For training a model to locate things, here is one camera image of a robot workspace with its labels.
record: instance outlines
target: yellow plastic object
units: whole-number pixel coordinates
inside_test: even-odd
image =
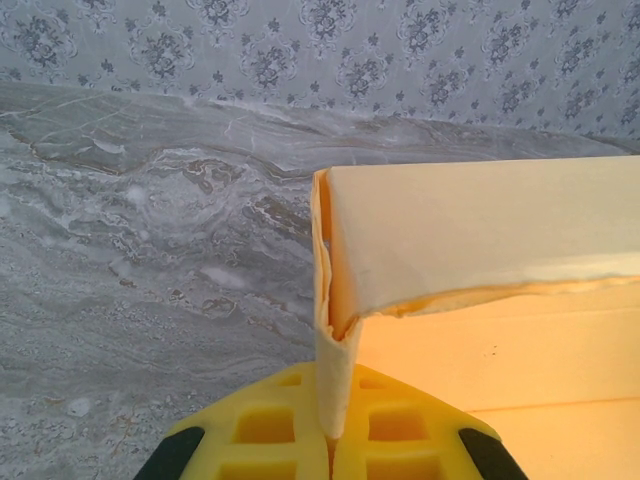
[[[315,373],[296,365],[175,425],[168,437],[204,429],[180,480],[482,480],[459,431],[493,429],[360,365],[344,435],[326,441]]]

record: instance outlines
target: wall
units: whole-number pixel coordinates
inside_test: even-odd
[[[640,137],[640,1],[0,0],[0,79]]]

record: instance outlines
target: square hole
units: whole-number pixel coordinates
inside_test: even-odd
[[[222,465],[216,480],[296,480],[295,462]]]
[[[412,408],[378,410],[369,414],[369,440],[404,442],[429,438],[424,419]]]
[[[438,457],[414,455],[367,459],[367,480],[445,480]]]
[[[293,411],[286,407],[254,408],[244,412],[233,435],[233,443],[295,442]]]
[[[288,377],[283,378],[278,382],[278,385],[281,387],[296,387],[302,383],[302,375],[299,373],[294,373],[293,375],[289,375]]]

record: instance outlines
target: gray marble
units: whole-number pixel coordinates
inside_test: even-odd
[[[172,423],[312,359],[314,170],[612,143],[0,84],[0,478],[131,478]]]

